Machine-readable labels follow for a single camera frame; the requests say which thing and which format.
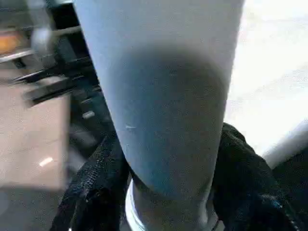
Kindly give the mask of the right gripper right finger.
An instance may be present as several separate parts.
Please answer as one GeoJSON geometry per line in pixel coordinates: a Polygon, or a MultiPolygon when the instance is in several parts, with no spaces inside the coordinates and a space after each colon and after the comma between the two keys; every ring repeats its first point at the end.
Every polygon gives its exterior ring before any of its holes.
{"type": "Polygon", "coordinates": [[[213,178],[215,212],[226,231],[299,231],[301,220],[271,168],[224,123],[213,178]]]}

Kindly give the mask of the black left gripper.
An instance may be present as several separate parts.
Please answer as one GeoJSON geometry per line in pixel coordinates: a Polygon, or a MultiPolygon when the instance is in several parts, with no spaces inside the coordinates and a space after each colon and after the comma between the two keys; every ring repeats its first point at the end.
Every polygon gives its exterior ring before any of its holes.
{"type": "Polygon", "coordinates": [[[91,58],[56,61],[73,85],[69,92],[69,144],[100,143],[114,132],[114,125],[91,58]]]}

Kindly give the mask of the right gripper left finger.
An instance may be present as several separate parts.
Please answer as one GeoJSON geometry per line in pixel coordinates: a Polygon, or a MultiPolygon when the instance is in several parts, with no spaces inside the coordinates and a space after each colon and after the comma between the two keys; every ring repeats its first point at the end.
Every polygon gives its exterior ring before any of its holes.
{"type": "Polygon", "coordinates": [[[52,221],[53,231],[118,231],[129,167],[115,133],[107,135],[73,177],[52,221]]]}

